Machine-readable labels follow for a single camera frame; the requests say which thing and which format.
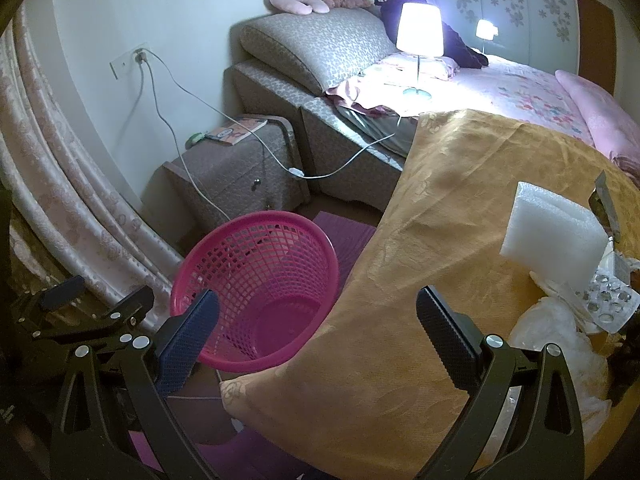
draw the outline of nightstand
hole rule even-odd
[[[244,114],[240,118],[267,119],[256,132],[286,168],[302,168],[293,128],[282,117]],[[184,161],[200,190],[232,219],[247,213],[277,209],[292,211],[310,200],[305,180],[283,170],[254,136],[235,146],[204,139],[184,155]],[[226,219],[193,189],[182,161],[162,165],[186,206],[206,231]]]

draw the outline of curtain fold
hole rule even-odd
[[[72,131],[42,72],[22,6],[0,39],[0,178],[47,251],[109,305],[140,285],[168,315],[182,262],[120,196]]]

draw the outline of white lampshade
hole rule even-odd
[[[482,40],[493,41],[498,35],[498,27],[488,20],[480,20],[476,29],[476,36]]]
[[[427,4],[404,4],[396,46],[414,56],[442,56],[444,37],[440,9]]]

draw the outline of lit lamp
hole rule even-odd
[[[484,54],[484,42],[493,41],[494,37],[498,35],[498,27],[488,20],[478,21],[478,28],[476,28],[476,36],[482,40],[482,53]]]
[[[440,9],[427,4],[404,4],[398,27],[396,47],[403,52],[418,56],[418,78],[420,84],[420,58],[439,57],[444,54],[444,36]],[[431,94],[416,88],[408,88],[405,94],[431,98]]]

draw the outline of outlet plate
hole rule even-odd
[[[118,56],[116,59],[114,59],[109,63],[109,66],[111,67],[111,71],[113,72],[113,75],[115,76],[116,79],[123,79],[124,77],[129,75],[131,72],[133,72],[133,69],[135,69],[135,67],[138,65],[136,63],[135,52],[139,48],[149,48],[149,44],[148,43],[140,44],[136,48],[132,48],[128,52],[125,52],[121,56]]]

